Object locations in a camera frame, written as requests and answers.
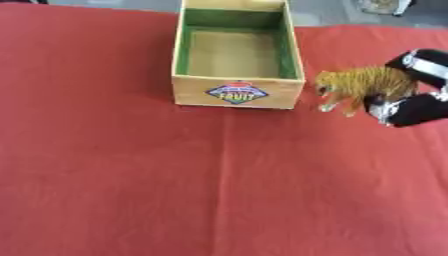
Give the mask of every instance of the red tablecloth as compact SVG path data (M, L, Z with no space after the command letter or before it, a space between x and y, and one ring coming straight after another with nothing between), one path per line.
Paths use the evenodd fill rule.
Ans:
M179 107L172 14L0 5L0 255L446 256L448 121ZM448 32L297 28L311 79Z

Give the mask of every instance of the open box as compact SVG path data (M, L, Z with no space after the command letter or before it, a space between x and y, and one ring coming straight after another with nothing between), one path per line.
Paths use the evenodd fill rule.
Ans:
M284 0L184 0L177 104L292 109L305 83Z

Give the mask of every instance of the toy tiger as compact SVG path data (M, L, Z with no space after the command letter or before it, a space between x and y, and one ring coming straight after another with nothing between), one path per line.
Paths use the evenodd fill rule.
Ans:
M343 112L352 117L366 96L381 95L385 100L396 101L415 94L417 82L398 69L366 67L344 72L323 71L316 78L316 90L323 97L331 94L320 106L322 112L329 112L341 101L350 99L351 104Z

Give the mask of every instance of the box label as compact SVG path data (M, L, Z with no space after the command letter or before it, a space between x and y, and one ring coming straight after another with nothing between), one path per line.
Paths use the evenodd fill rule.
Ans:
M250 82L237 81L206 91L207 94L234 105L267 97L269 94Z

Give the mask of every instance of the tiger head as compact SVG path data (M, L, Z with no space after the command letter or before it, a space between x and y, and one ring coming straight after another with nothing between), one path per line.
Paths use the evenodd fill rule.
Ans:
M336 72L322 71L315 80L316 92L319 96L325 97L328 93L335 91L334 80Z

